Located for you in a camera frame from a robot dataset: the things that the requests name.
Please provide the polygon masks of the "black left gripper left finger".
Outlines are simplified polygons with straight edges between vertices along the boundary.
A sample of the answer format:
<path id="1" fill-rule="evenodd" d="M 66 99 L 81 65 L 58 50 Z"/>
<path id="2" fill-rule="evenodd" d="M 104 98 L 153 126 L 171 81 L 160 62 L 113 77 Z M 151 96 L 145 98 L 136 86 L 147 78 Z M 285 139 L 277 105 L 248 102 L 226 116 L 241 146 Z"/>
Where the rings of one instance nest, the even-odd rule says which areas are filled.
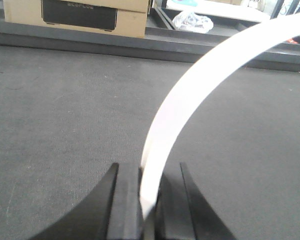
<path id="1" fill-rule="evenodd" d="M 78 205 L 32 239 L 141 240 L 140 174 L 133 163 L 113 163 Z"/>

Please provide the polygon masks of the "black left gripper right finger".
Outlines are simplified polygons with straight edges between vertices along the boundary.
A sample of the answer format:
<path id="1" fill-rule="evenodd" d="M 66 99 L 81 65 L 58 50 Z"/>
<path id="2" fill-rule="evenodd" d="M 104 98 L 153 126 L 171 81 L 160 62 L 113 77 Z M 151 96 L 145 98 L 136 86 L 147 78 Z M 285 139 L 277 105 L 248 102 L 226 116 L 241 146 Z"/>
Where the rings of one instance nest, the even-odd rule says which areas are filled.
<path id="1" fill-rule="evenodd" d="M 235 240 L 201 193 L 186 163 L 164 172 L 155 207 L 156 240 Z"/>

